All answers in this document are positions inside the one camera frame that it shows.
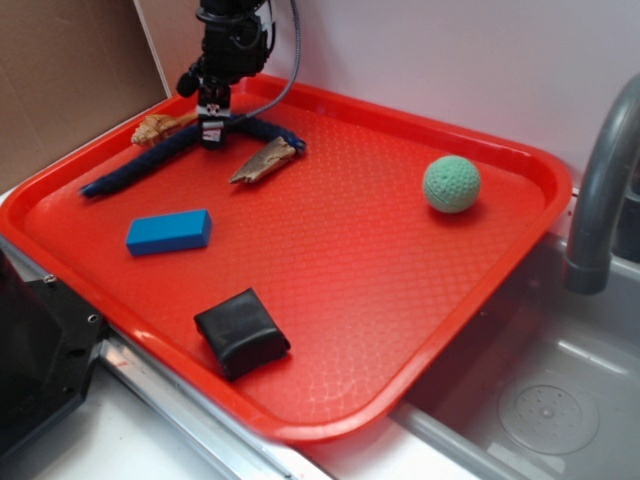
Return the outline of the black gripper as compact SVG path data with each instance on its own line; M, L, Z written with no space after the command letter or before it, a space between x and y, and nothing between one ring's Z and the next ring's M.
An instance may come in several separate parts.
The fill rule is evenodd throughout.
M261 72L273 49L266 22L256 13L198 13L204 24L201 55L180 77L177 93L197 99L199 143L218 150L231 120L231 87Z

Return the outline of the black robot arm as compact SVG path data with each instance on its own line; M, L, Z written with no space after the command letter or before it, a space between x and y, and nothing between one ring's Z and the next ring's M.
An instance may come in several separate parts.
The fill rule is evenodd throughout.
M178 80L183 97L197 96L199 143L223 146L231 119L231 87L260 73L272 51L264 1L201 1L196 17L204 25L201 55Z

